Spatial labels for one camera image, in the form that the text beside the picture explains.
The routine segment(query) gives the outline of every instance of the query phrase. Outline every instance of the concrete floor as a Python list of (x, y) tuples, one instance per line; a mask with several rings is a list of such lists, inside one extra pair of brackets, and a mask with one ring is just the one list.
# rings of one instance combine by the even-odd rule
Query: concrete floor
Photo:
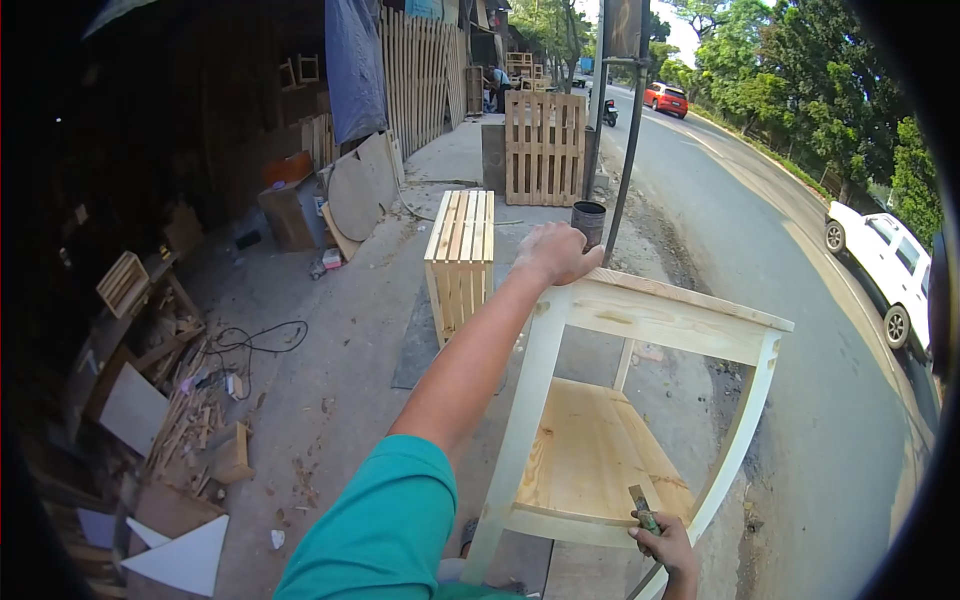
[[(411, 156), (405, 164), (408, 181), (403, 195), (418, 212), (433, 215), (446, 189), (463, 185), (431, 181), (481, 180), (480, 122), (496, 122), (488, 115), (462, 124)], [(642, 201), (632, 201), (621, 228), (614, 255), (616, 268), (667, 281), (657, 245), (640, 237), (636, 220), (642, 218)], [(496, 220), (522, 219), (524, 223), (500, 226), (495, 235), (497, 264), (509, 264), (516, 245), (529, 227), (546, 221), (566, 221), (568, 208), (506, 206), (497, 198)], [(424, 231), (418, 226), (426, 225)], [(283, 254), (269, 239), (243, 252), (235, 266), (227, 250), (230, 236), (211, 236), (184, 269), (188, 292), (207, 311), (209, 330), (216, 334), (228, 326), (250, 333), (294, 319), (309, 324), (306, 339), (283, 354), (257, 352), (252, 358), (250, 399), (230, 408), (229, 418), (250, 414), (253, 437), (250, 462), (256, 469), (251, 481), (228, 487), (225, 506), (230, 526), (218, 571), (216, 598), (268, 597), (287, 560), (309, 527), (337, 498), (356, 468), (383, 437), (405, 403), (409, 391), (391, 389), (405, 328), (420, 288), (422, 256), (430, 223), (412, 218), (395, 203), (360, 247), (353, 260), (319, 281), (307, 276), (316, 256), (311, 252)], [(263, 346), (282, 347), (294, 335), (285, 331)], [(588, 383), (612, 382), (620, 341), (600, 333), (569, 328), (557, 365), (557, 374)], [(638, 345), (637, 365), (631, 368), (625, 394), (671, 456), (681, 475), (697, 492), (706, 480), (708, 466), (717, 454), (718, 425), (714, 415), (716, 384), (702, 356)], [(591, 364), (607, 367), (598, 372)], [(459, 531), (479, 514), (492, 477), (522, 362), (516, 352), (507, 368), (506, 384), (496, 396), (473, 436), (473, 444), (458, 468), (458, 507), (455, 534), (444, 556), (459, 553)], [(239, 351), (227, 358), (242, 365)], [(265, 394), (261, 406), (256, 401)], [(298, 477), (302, 464), (308, 481)], [(316, 508), (309, 505), (306, 486), (316, 491)], [(703, 561), (702, 597), (734, 598), (742, 536), (742, 501), (745, 480), (737, 478), (727, 501), (697, 546)], [(282, 528), (277, 510), (290, 526), (279, 550), (271, 546), (270, 531)], [(552, 540), (506, 533), (501, 540), (488, 581), (500, 585), (514, 578), (531, 591), (543, 591)], [(585, 564), (594, 550), (577, 546)], [(651, 561), (641, 564), (638, 553), (617, 553), (626, 567), (623, 581), (598, 582), (597, 597), (620, 595), (638, 581)], [(183, 597), (171, 590), (136, 578), (131, 598)]]

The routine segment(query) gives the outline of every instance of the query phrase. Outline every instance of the round wooden board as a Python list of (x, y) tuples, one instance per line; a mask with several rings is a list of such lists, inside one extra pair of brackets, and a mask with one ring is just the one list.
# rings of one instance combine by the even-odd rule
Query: round wooden board
[(336, 162), (327, 201), (337, 228), (355, 242), (370, 237), (376, 227), (380, 209), (374, 193), (370, 174), (355, 152)]

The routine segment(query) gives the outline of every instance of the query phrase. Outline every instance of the sleeve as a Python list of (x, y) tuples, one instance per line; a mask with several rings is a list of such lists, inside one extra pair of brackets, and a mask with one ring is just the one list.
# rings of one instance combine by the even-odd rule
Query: sleeve
[(304, 536), (274, 598), (429, 598), (456, 510), (444, 453), (389, 436)]

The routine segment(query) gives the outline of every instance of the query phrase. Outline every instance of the white pickup truck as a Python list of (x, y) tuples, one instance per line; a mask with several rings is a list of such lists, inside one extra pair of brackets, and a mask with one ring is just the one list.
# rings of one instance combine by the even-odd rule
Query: white pickup truck
[(883, 329), (890, 348), (911, 342), (918, 359), (929, 356), (926, 295), (930, 255), (917, 238), (887, 213), (863, 216), (845, 204), (830, 203), (825, 228), (827, 250), (846, 250), (887, 300)]

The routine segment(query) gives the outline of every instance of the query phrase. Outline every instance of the metal pole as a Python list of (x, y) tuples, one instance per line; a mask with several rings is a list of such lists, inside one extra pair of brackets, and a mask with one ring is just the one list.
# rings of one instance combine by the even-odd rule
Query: metal pole
[[(597, 29), (597, 56), (600, 56), (600, 49), (606, 47), (606, 38), (607, 38), (607, 28), (603, 27), (603, 13), (607, 0), (600, 0), (600, 27)], [(593, 200), (593, 179), (597, 174), (597, 161), (600, 160), (600, 133), (603, 130), (603, 103), (606, 97), (607, 92), (607, 63), (604, 62), (603, 58), (600, 57), (599, 69), (597, 68), (596, 62), (593, 65), (593, 91), (597, 92), (596, 96), (593, 96), (591, 100), (596, 101), (597, 106), (600, 109), (596, 112), (596, 122), (593, 130), (596, 132), (596, 135), (593, 137), (593, 159), (590, 161), (590, 164), (584, 165), (589, 171), (587, 171), (587, 189), (585, 190), (584, 200), (590, 201)], [(600, 72), (600, 87), (597, 87), (597, 71)]]
[(620, 190), (616, 195), (616, 208), (613, 210), (613, 221), (610, 224), (610, 234), (607, 235), (607, 248), (603, 255), (603, 266), (610, 266), (610, 257), (613, 255), (613, 244), (616, 243), (616, 233), (620, 229), (620, 219), (623, 218), (623, 206), (627, 203), (627, 189), (630, 187), (630, 175), (634, 170), (636, 157), (636, 138), (640, 133), (640, 118), (643, 115), (643, 90), (647, 86), (647, 64), (650, 55), (650, 0), (640, 0), (640, 49), (636, 60), (636, 92), (634, 94), (634, 114), (630, 119), (630, 136), (627, 138), (627, 151), (623, 157), (623, 173), (620, 174)]
[[(604, 4), (606, 2), (601, 1), (600, 3), (600, 13), (597, 15), (597, 45), (593, 52), (593, 87), (596, 87), (597, 75), (600, 73), (601, 64), (603, 63), (603, 51), (604, 51), (604, 27), (603, 27), (603, 10)], [(603, 117), (603, 110), (599, 109), (602, 107), (598, 101), (597, 97), (593, 96), (590, 98), (590, 121), (592, 121), (593, 129), (597, 132), (600, 131), (600, 122)]]

